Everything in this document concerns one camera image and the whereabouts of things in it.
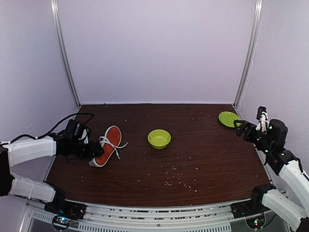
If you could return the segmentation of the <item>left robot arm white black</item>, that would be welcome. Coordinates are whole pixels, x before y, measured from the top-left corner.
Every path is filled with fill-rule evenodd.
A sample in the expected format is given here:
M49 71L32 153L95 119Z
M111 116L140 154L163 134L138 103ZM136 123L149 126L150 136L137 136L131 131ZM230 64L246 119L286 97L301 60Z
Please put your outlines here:
M76 120L69 120L61 132L48 132L34 137L23 134L10 142L0 144L0 195L14 195L49 203L60 215L70 207L64 192L38 179L13 172L16 166L37 160L63 156L78 160L91 159L103 154L98 141L90 140L91 129Z

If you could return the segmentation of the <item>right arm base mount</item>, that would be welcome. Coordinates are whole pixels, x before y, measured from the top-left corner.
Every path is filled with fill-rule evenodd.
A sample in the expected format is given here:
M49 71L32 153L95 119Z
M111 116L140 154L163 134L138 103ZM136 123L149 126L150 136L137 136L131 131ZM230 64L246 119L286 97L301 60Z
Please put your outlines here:
M265 184L253 188L251 198L246 201L233 203L230 205L234 219L261 214L269 208L262 204L263 196L270 190L277 189L272 184Z

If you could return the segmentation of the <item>aluminium frame post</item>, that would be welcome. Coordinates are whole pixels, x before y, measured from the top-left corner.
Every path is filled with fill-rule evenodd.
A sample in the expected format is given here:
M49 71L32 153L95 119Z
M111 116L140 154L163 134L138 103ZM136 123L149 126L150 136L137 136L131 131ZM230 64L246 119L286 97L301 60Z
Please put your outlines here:
M258 47L258 40L259 40L259 34L260 34L260 28L261 28L263 6L264 6L263 0L256 0L255 1L252 30L251 30L251 35L250 35L250 39L249 39L247 55L246 55L246 59L245 59L245 62L244 62L239 87L238 87L237 94L236 94L234 104L233 104L234 108L237 111L240 111L240 109L241 109L241 103L243 102L245 92L247 90L247 86L248 86L249 79L250 79L250 76L251 76L252 68L253 68L253 57L254 57L255 51Z
M71 74L71 69L70 69L70 64L69 64L69 59L65 47L65 41L63 37L63 31L62 31L62 26L61 26L61 19L60 19L60 13L59 13L59 7L58 7L58 1L57 0L51 0L51 11L52 11L52 16L54 20L54 25L56 29L56 34L57 34L57 39L58 39L58 45L60 49L60 54L61 54L61 59L66 75L66 79L69 84L69 88L71 91L71 94L74 99L74 103L77 108L81 107L81 103L77 94L76 86L74 84L74 80Z

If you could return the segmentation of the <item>white shoelace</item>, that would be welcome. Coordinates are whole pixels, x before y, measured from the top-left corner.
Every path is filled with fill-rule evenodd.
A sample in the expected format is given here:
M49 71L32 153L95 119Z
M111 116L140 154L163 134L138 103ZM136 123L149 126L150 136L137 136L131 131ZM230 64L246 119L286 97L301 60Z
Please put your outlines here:
M100 143L102 148L104 148L105 145L109 145L112 148L111 154L116 153L118 159L120 159L118 149L123 149L128 145L128 142L124 143L123 145L121 145L121 144L114 145L112 142L110 142L110 140L106 136L100 136L99 137L99 143Z

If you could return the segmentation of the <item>right aluminium frame post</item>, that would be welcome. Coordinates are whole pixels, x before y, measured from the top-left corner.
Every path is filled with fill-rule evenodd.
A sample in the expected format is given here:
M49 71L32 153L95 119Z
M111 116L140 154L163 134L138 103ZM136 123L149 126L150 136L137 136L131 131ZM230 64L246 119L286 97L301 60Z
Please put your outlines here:
M238 87L237 94L236 94L234 104L233 104L234 108L237 111L240 111L240 109L241 109L241 103L243 102L245 92L247 90L247 86L248 86L249 79L250 79L250 76L251 76L252 68L253 68L253 57L254 57L255 51L258 47L258 40L259 40L259 34L260 34L260 28L261 28L263 6L264 6L263 0L256 0L255 1L252 30L251 30L251 35L250 35L250 39L249 39L247 55L246 55L246 59L245 59L245 62L244 62L239 87Z

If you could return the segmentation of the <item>front aluminium rail base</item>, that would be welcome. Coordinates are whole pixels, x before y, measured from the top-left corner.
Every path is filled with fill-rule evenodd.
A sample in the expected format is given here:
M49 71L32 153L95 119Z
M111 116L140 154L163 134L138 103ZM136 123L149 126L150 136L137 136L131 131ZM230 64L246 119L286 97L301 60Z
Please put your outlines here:
M291 232L272 210L234 219L230 205L241 201L178 207L129 207L83 203L83 219L69 220L28 200L20 232Z

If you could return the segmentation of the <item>left aluminium frame post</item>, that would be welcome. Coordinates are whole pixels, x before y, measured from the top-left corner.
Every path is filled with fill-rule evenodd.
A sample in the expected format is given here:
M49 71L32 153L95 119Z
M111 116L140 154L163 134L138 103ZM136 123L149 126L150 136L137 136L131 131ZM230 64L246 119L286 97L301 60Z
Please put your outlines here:
M52 11L52 16L54 20L54 25L56 29L56 34L57 34L57 39L58 39L58 45L60 49L60 54L61 54L61 59L66 75L66 79L69 84L69 88L71 91L71 94L74 99L74 103L77 108L81 107L81 103L77 94L76 86L74 84L74 80L71 74L71 69L70 69L70 64L69 64L69 59L65 47L65 41L63 37L63 31L62 31L62 26L61 26L61 19L60 19L60 13L59 13L59 7L58 7L58 1L57 0L51 0L51 11Z

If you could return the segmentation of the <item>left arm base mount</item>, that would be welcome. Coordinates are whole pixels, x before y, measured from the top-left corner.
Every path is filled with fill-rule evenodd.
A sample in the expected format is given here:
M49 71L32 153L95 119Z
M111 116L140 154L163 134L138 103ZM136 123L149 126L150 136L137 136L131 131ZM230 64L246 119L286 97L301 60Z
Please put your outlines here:
M86 205L66 200L65 192L58 189L53 200L44 203L44 210L72 220L79 220L84 218Z

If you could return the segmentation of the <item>green plastic bowl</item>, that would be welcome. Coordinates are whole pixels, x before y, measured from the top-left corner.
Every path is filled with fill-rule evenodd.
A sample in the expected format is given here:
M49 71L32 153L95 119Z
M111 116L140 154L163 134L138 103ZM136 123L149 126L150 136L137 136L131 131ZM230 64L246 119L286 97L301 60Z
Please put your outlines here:
M169 145L171 135L166 130L156 129L148 134L147 139L152 148L164 149Z

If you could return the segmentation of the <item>green plastic plate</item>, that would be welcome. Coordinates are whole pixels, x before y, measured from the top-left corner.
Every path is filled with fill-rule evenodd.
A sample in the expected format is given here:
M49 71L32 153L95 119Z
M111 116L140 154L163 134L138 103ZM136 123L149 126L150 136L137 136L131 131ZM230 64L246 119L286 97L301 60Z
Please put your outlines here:
M234 121L240 120L240 117L233 112L224 111L218 115L218 119L224 126L234 128Z

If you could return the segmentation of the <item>grey canvas sneaker red sole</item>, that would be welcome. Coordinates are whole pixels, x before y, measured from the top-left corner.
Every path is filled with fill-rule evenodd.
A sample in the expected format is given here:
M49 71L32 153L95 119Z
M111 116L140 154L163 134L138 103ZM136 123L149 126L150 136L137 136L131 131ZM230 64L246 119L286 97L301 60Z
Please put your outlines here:
M119 145L122 141L122 134L120 129L113 125L107 128L105 131L104 136L106 136L110 142L112 142L114 145ZM109 145L105 145L104 148L104 154L101 157L97 157L95 159L91 159L89 162L89 165L91 167L101 168L107 164L111 156L114 154L111 154L112 148Z

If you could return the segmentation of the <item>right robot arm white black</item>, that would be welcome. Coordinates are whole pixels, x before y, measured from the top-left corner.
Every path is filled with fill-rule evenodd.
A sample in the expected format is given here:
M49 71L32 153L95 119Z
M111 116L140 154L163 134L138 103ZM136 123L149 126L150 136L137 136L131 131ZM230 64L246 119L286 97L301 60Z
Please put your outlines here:
M245 120L233 122L236 135L252 143L266 156L266 164L283 179L300 200L301 205L284 197L272 184L256 186L248 201L248 210L258 213L262 208L272 210L290 227L292 232L309 230L309 176L301 161L290 150L285 149L287 126L278 119L266 124L266 130Z

